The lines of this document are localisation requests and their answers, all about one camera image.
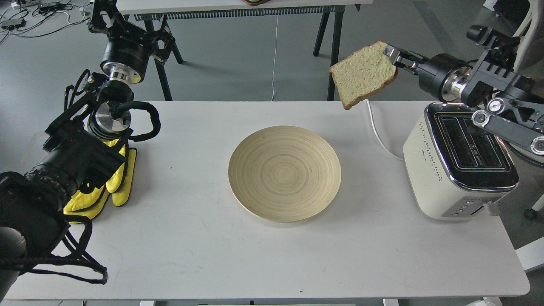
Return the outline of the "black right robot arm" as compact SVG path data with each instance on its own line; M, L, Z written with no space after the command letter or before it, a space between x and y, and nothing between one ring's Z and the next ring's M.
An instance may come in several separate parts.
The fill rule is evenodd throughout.
M397 68L419 79L419 87L443 103L468 106L478 128L500 138L515 155L543 167L543 96L533 92L534 81L514 71L519 37L472 25L472 42L484 47L476 61L450 54L427 58L387 45L383 54Z

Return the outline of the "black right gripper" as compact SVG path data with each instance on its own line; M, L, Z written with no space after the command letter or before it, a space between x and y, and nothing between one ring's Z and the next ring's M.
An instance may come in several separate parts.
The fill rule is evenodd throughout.
M451 89L451 82L455 76L451 75L467 66L464 60L450 54L438 54L429 59L392 45L387 45L383 54L391 63L396 63L397 68L418 76L420 89L433 98L441 102L453 102L457 99Z

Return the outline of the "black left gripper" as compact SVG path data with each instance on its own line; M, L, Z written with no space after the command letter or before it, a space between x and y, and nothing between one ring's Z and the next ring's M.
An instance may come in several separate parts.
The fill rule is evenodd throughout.
M94 0L87 22L88 31L108 37L100 64L101 70L109 76L120 71L126 75L126 83L137 84L145 79L150 56L161 65L167 62L175 45L175 38L167 24L166 15L161 15L159 29L148 30L151 47L123 36L124 16L116 4L116 0Z

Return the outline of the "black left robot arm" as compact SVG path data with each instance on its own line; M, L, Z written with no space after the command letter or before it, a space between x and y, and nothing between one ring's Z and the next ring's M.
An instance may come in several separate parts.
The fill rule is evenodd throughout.
M129 141L147 141L161 130L156 107L134 99L130 86L144 80L150 58L156 65L169 58L175 38L167 16L160 29L142 29L115 0L96 0L88 29L108 38L102 72L85 70L82 90L67 87L64 112L46 129L47 156L25 174L1 174L2 298L25 273L107 283L106 267L87 252L92 222L64 208L76 192L105 186L128 163L121 149Z

